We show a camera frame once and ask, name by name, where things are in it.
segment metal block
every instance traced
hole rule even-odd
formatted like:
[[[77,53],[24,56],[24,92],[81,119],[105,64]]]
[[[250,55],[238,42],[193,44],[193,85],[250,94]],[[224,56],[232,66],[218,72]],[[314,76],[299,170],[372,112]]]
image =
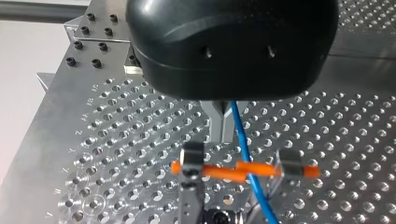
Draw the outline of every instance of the metal block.
[[[79,40],[97,40],[129,43],[129,27],[125,21],[126,0],[94,0],[88,6],[87,12],[78,30],[76,38]],[[117,21],[114,22],[110,16],[115,15]],[[84,35],[81,27],[87,27],[89,33]],[[111,29],[112,35],[106,35],[105,29]]]

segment metal bracket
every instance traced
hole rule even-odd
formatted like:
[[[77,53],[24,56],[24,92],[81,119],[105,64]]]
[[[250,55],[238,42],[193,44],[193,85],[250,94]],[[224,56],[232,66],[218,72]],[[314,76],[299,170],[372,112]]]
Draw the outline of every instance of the metal bracket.
[[[204,164],[204,144],[189,142],[180,152],[181,172],[179,181],[179,223],[202,223],[204,216],[204,182],[202,165]]]
[[[304,172],[299,151],[280,149],[276,153],[276,169],[279,170],[280,175],[265,178],[262,190],[267,193],[267,199],[271,200],[269,203],[277,211],[281,210],[284,198],[288,193],[295,191],[295,187],[300,186]],[[265,223],[260,204],[253,194],[250,197],[252,207],[247,213],[246,223]]]
[[[245,110],[248,101],[238,101],[238,110]],[[209,116],[210,141],[215,143],[230,143],[233,141],[235,122],[233,121],[233,110],[230,102],[201,101],[201,107]]]

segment engraved marking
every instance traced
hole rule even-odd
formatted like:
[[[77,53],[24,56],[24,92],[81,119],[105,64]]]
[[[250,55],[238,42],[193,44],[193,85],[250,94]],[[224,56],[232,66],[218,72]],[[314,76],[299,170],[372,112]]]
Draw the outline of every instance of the engraved marking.
[[[98,91],[98,87],[99,87],[99,85],[93,85],[92,86],[92,91]]]
[[[87,114],[83,114],[81,119],[84,120],[84,121],[87,121],[88,115],[89,115],[88,113]]]
[[[62,193],[62,191],[60,189],[55,189],[53,191],[53,194],[61,194],[61,193]]]
[[[93,103],[93,98],[88,98],[87,105],[92,105],[92,103]]]
[[[49,217],[52,217],[52,214],[47,212],[46,215],[44,216],[44,218],[49,218]]]

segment black plastic housing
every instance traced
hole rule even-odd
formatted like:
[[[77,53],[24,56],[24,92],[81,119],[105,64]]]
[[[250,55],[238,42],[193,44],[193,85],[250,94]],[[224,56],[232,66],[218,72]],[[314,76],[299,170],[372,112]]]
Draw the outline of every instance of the black plastic housing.
[[[193,100],[273,100],[309,88],[332,45],[336,0],[129,0],[146,80]]]

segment metal clamp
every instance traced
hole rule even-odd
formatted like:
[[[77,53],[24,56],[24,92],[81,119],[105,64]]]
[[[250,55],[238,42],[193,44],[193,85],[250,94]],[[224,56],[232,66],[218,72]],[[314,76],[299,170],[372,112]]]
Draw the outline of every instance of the metal clamp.
[[[290,192],[295,191],[295,187],[300,186],[301,177],[304,176],[299,151],[292,149],[279,150],[276,153],[276,169],[280,172],[280,175],[264,178],[262,190],[267,193],[267,199],[271,200],[269,203],[272,208],[274,210],[280,210],[284,198]],[[251,194],[249,202],[252,204],[252,207],[247,213],[246,223],[263,223],[265,217],[254,194]]]
[[[239,111],[244,111],[248,101],[238,101]],[[201,107],[209,116],[209,136],[214,143],[231,143],[235,122],[230,102],[224,101],[201,101]]]
[[[201,223],[204,216],[204,144],[186,143],[180,152],[181,172],[179,181],[179,223]]]
[[[178,175],[178,223],[243,224],[240,212],[204,209],[205,188],[202,181],[204,144],[189,142],[180,152],[181,172]]]

